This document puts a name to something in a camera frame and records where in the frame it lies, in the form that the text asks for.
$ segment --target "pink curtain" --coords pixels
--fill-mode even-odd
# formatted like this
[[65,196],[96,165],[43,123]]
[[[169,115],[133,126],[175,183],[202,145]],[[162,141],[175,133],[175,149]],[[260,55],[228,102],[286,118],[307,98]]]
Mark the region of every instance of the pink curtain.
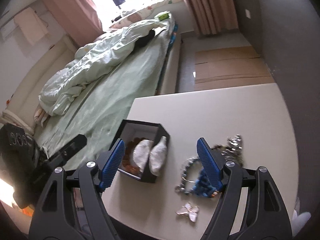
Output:
[[223,29],[238,29],[233,0],[184,0],[193,16],[198,35],[210,35]]
[[57,22],[79,45],[93,42],[103,34],[92,0],[42,0]]

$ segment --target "beige headboard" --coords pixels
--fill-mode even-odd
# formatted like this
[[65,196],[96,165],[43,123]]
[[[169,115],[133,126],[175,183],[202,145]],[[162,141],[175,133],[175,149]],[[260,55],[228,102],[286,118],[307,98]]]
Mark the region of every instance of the beige headboard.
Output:
[[77,48],[68,36],[63,36],[24,77],[8,107],[2,112],[0,122],[14,123],[33,135],[36,123],[33,116],[39,105],[38,95],[45,83],[67,63],[74,60]]

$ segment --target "crumpled duvet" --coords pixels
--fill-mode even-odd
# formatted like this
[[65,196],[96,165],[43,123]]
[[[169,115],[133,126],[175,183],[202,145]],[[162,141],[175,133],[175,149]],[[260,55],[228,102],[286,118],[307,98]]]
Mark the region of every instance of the crumpled duvet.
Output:
[[87,84],[110,73],[130,55],[137,39],[158,27],[166,25],[157,19],[142,20],[80,48],[75,59],[44,85],[39,95],[40,106],[51,116],[64,115]]

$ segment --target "open box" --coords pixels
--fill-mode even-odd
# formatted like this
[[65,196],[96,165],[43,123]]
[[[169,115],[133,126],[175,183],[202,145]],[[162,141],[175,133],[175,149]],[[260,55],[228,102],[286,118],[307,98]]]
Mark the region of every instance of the open box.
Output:
[[[162,127],[161,124],[124,119],[122,120],[121,125],[119,126],[119,129],[112,141],[110,149],[112,148],[112,146],[114,145],[114,143],[118,138],[123,140],[126,146],[128,145],[129,142],[133,141],[134,138],[146,138],[150,141],[153,141],[152,147],[154,147],[159,143],[162,136],[165,136],[167,138],[166,144],[168,147],[170,135]],[[130,154],[131,164],[133,164],[132,153]],[[141,175],[140,177],[125,171],[124,167],[122,166],[122,163],[120,164],[118,171],[141,182],[155,183],[157,178],[157,176],[153,175],[149,169],[149,159],[144,168],[144,171],[140,174]]]

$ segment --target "gray tile floor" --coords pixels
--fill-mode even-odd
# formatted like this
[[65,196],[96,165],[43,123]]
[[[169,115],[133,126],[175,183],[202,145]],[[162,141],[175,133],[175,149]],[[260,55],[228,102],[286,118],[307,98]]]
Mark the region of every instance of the gray tile floor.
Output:
[[201,39],[198,39],[193,33],[182,34],[176,93],[194,90],[195,52],[242,46],[250,46],[250,43],[240,32],[217,34],[210,38]]

